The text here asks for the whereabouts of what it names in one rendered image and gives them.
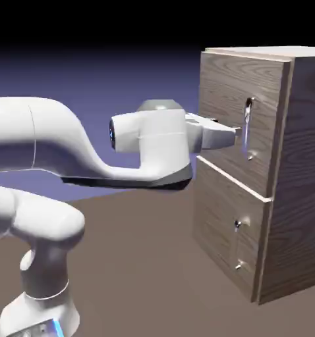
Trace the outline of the wooden cabinet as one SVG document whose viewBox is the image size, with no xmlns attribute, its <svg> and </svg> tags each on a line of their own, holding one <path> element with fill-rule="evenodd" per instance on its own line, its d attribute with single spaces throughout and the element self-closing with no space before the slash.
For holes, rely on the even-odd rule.
<svg viewBox="0 0 315 337">
<path fill-rule="evenodd" d="M 203 52 L 292 61 L 291 81 L 256 302 L 267 303 L 315 286 L 315 47 L 220 47 Z"/>
</svg>

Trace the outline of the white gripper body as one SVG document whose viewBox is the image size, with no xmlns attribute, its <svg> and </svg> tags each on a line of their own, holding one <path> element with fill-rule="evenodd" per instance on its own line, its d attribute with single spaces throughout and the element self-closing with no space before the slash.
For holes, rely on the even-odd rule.
<svg viewBox="0 0 315 337">
<path fill-rule="evenodd" d="M 235 144 L 235 129 L 209 121 L 202 126 L 202 149 L 222 149 Z"/>
</svg>

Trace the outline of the wooden cabinet door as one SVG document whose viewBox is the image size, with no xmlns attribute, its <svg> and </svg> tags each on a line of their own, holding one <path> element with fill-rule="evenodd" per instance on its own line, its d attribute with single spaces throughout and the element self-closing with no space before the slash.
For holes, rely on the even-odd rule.
<svg viewBox="0 0 315 337">
<path fill-rule="evenodd" d="M 258 291 L 263 229 L 267 225 L 270 198 L 264 198 L 237 182 L 209 161 L 196 160 L 194 182 L 194 238 L 200 247 L 250 301 Z M 239 219 L 239 259 L 235 270 L 235 226 Z"/>
<path fill-rule="evenodd" d="M 232 147 L 207 150 L 202 156 L 262 197 L 271 197 L 292 61 L 251 55 L 203 52 L 198 113 L 243 131 L 246 99 L 254 98 L 247 161 L 242 135 Z"/>
</svg>

